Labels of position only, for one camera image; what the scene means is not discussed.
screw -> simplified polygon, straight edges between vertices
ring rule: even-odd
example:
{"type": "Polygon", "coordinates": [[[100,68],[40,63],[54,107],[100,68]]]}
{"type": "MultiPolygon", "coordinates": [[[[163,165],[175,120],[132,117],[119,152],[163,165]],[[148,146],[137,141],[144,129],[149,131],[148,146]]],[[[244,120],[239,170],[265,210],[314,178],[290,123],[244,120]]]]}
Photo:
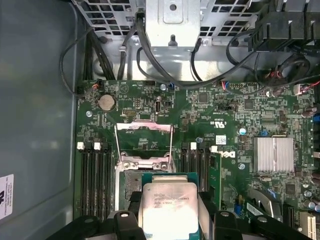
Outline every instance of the screw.
{"type": "Polygon", "coordinates": [[[165,91],[167,90],[167,86],[165,84],[160,85],[160,90],[165,91]]]}
{"type": "Polygon", "coordinates": [[[226,211],[223,211],[223,212],[221,213],[221,215],[224,216],[224,217],[229,217],[229,213],[226,212],[226,211]]]}
{"type": "Polygon", "coordinates": [[[208,40],[205,39],[202,41],[202,46],[206,47],[208,46],[208,43],[209,43],[208,40]]]}
{"type": "Polygon", "coordinates": [[[197,137],[196,139],[195,139],[195,141],[198,143],[198,144],[200,144],[200,143],[202,143],[203,141],[204,141],[204,139],[202,138],[202,137],[197,137]]]}
{"type": "Polygon", "coordinates": [[[88,218],[88,219],[84,220],[84,222],[85,222],[86,224],[92,223],[93,221],[94,221],[94,220],[93,220],[92,218],[88,218]]]}
{"type": "Polygon", "coordinates": [[[162,165],[161,165],[161,169],[162,169],[162,170],[167,170],[167,164],[162,164],[162,165]]]}
{"type": "Polygon", "coordinates": [[[310,197],[312,196],[312,192],[310,192],[310,191],[305,191],[305,192],[303,193],[303,195],[304,195],[305,197],[307,197],[307,198],[310,198],[310,197]]]}
{"type": "Polygon", "coordinates": [[[246,165],[245,165],[244,163],[240,163],[239,166],[238,166],[238,168],[239,168],[240,170],[244,170],[244,169],[246,168],[246,165]]]}
{"type": "Polygon", "coordinates": [[[140,44],[139,38],[133,40],[134,45],[138,46],[140,44]]]}
{"type": "Polygon", "coordinates": [[[85,115],[86,115],[88,118],[91,118],[91,117],[92,117],[92,111],[86,111],[85,115]]]}
{"type": "Polygon", "coordinates": [[[268,220],[267,220],[265,217],[263,217],[263,216],[258,217],[258,220],[259,220],[260,222],[262,222],[262,223],[268,222],[268,220]]]}

white label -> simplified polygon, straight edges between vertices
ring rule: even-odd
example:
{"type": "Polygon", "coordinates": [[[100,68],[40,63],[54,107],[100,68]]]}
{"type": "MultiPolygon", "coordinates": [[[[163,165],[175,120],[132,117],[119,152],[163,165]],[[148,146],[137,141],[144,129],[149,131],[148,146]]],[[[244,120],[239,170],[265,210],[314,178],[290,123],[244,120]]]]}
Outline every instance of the white label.
{"type": "Polygon", "coordinates": [[[12,214],[14,175],[0,177],[0,219],[12,214]]]}
{"type": "Polygon", "coordinates": [[[252,206],[252,205],[249,204],[249,203],[246,203],[246,209],[248,209],[249,212],[252,213],[252,214],[255,215],[255,216],[263,215],[262,212],[260,212],[258,209],[256,209],[254,206],[252,206]]]}
{"type": "Polygon", "coordinates": [[[210,124],[214,125],[217,129],[224,129],[227,123],[223,121],[211,121],[210,124]]]}
{"type": "Polygon", "coordinates": [[[216,145],[226,145],[227,144],[227,136],[226,135],[215,136],[215,144],[216,145]]]}
{"type": "Polygon", "coordinates": [[[221,154],[221,156],[223,158],[236,158],[236,152],[235,151],[218,151],[219,154],[221,154]]]}

metal bracket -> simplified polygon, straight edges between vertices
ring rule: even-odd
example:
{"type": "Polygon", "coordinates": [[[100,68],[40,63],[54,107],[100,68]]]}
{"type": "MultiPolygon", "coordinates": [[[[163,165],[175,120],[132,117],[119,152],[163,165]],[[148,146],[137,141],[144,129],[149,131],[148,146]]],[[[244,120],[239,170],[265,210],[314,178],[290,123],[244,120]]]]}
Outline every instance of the metal bracket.
{"type": "Polygon", "coordinates": [[[200,1],[146,1],[145,31],[151,47],[193,49],[200,34],[200,1]]]}

capacitor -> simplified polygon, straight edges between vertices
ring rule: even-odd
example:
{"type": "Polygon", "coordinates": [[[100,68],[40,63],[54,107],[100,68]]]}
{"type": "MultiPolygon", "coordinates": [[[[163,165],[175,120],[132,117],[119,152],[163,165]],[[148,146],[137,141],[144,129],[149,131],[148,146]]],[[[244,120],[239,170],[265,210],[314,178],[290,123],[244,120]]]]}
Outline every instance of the capacitor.
{"type": "Polygon", "coordinates": [[[241,127],[236,131],[236,133],[238,135],[245,135],[247,133],[247,130],[245,128],[241,127]]]}
{"type": "Polygon", "coordinates": [[[315,204],[313,201],[310,201],[309,199],[306,199],[306,200],[303,202],[303,205],[304,205],[306,208],[309,208],[309,209],[312,209],[312,210],[314,210],[315,207],[316,207],[316,204],[315,204]]]}
{"type": "Polygon", "coordinates": [[[273,97],[279,97],[281,96],[281,94],[284,92],[285,90],[282,88],[282,87],[279,87],[279,88],[275,88],[272,90],[271,92],[271,95],[273,97]]]}
{"type": "Polygon", "coordinates": [[[310,198],[310,200],[312,201],[312,202],[314,202],[316,205],[320,205],[320,200],[318,199],[318,198],[316,198],[316,197],[311,197],[310,198]]]}
{"type": "Polygon", "coordinates": [[[316,114],[317,111],[318,111],[317,107],[308,106],[301,113],[301,116],[303,118],[310,118],[310,117],[313,117],[316,114]]]}
{"type": "Polygon", "coordinates": [[[312,192],[310,191],[304,191],[303,195],[307,198],[310,198],[312,196],[312,192]]]}
{"type": "Polygon", "coordinates": [[[320,205],[315,205],[314,210],[315,210],[317,213],[320,213],[320,205]]]}

blue connector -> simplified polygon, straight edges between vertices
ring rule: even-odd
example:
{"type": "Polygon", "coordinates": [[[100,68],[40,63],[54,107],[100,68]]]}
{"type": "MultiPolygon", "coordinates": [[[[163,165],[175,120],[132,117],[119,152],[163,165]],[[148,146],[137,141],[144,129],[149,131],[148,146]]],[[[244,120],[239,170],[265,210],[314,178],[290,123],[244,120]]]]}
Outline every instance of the blue connector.
{"type": "Polygon", "coordinates": [[[262,131],[262,132],[260,132],[260,136],[266,137],[266,136],[268,136],[268,132],[267,131],[262,131]]]}
{"type": "Polygon", "coordinates": [[[314,123],[320,123],[320,115],[314,116],[313,117],[313,122],[314,123]]]}

